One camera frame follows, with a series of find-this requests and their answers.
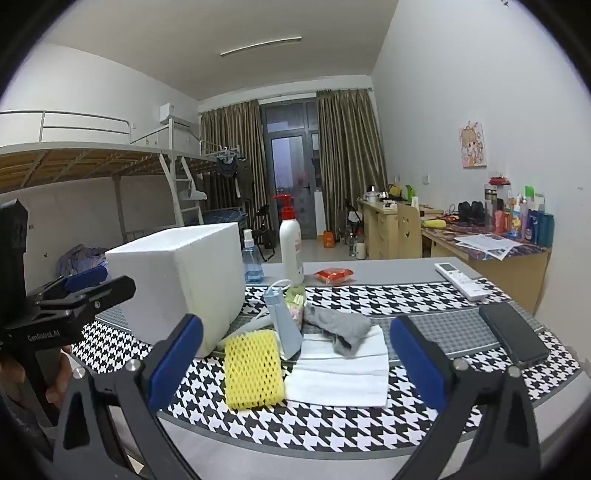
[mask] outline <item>gray table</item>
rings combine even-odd
[[[457,258],[422,258],[414,260],[382,260],[357,262],[317,262],[304,264],[305,284],[319,283],[311,276],[326,267],[345,267],[354,270],[353,282],[359,284],[407,284],[441,281],[435,271],[435,262],[449,261],[471,278],[478,278],[476,271]],[[281,264],[266,264],[265,284],[282,278]],[[535,407],[538,435],[543,452],[543,463],[552,460],[564,442],[572,434],[581,419],[589,412],[588,398],[591,394],[591,380],[584,372],[573,377],[564,386],[548,395]],[[139,452],[118,409],[113,409],[124,444],[134,456]],[[399,455],[388,458],[358,460],[323,460],[272,454],[263,450],[242,447],[236,443],[209,437],[193,431],[191,425],[161,419],[162,424],[180,452],[204,480],[225,479],[391,479],[412,453],[412,449],[401,449]],[[460,442],[448,463],[444,475],[457,470],[471,444],[468,438]]]

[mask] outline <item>human hand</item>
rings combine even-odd
[[[72,352],[72,347],[67,345],[62,347],[60,357],[60,368],[58,370],[55,383],[47,389],[46,399],[56,407],[61,408],[66,395],[66,390],[72,377],[72,367],[66,353]],[[0,381],[3,384],[19,384],[26,379],[25,370],[11,355],[6,352],[0,352]]]

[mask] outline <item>air conditioner remote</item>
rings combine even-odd
[[[470,301],[483,300],[490,294],[476,280],[464,275],[451,263],[436,263],[435,269]]]

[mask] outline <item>gray sock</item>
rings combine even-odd
[[[333,340],[333,349],[343,356],[354,356],[371,328],[371,321],[360,313],[342,313],[313,305],[304,307],[304,321],[321,328]]]

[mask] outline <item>ceiling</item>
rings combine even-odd
[[[116,61],[197,99],[371,74],[397,0],[80,0],[45,41]],[[278,38],[227,57],[220,52]]]

